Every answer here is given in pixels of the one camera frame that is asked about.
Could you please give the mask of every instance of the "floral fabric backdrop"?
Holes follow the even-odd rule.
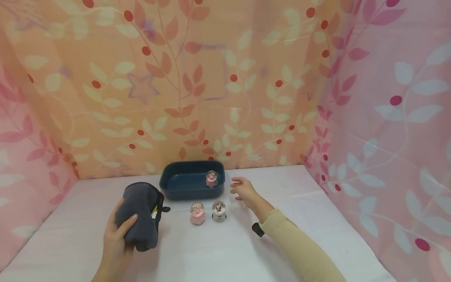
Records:
[[[451,3],[341,3],[305,165],[397,281],[451,281]]]
[[[0,65],[0,271],[78,180]]]
[[[305,163],[399,281],[443,281],[448,12],[446,0],[0,0],[1,55],[80,179],[178,160]]]

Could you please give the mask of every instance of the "star pattern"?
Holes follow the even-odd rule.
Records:
[[[15,17],[16,30],[24,31],[33,27],[46,30],[42,23],[42,15],[34,0],[0,0],[0,7]]]
[[[160,94],[160,92],[152,85],[153,76],[145,75],[143,77],[137,77],[133,73],[128,73],[127,76],[132,84],[129,98],[139,99],[144,105],[147,105],[150,96]]]

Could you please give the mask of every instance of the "gray cloth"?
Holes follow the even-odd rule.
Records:
[[[158,244],[158,223],[161,212],[170,209],[163,207],[164,196],[153,185],[146,182],[133,183],[124,191],[124,202],[116,213],[116,225],[119,228],[122,223],[135,213],[138,220],[125,234],[125,242],[132,243],[138,252],[153,249]],[[152,218],[152,211],[157,207],[157,216]]]

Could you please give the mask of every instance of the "dark blue plastic tray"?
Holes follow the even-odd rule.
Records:
[[[205,185],[208,171],[216,171],[216,187]],[[160,188],[169,200],[215,198],[224,191],[225,179],[224,166],[218,161],[173,162],[163,170]]]

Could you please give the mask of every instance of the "left hand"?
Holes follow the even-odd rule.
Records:
[[[116,212],[123,201],[123,198],[119,200],[108,218],[103,235],[102,261],[92,282],[122,281],[122,277],[132,259],[134,246],[132,244],[126,244],[124,236],[133,224],[135,224],[138,215],[133,215],[117,228],[115,222]]]

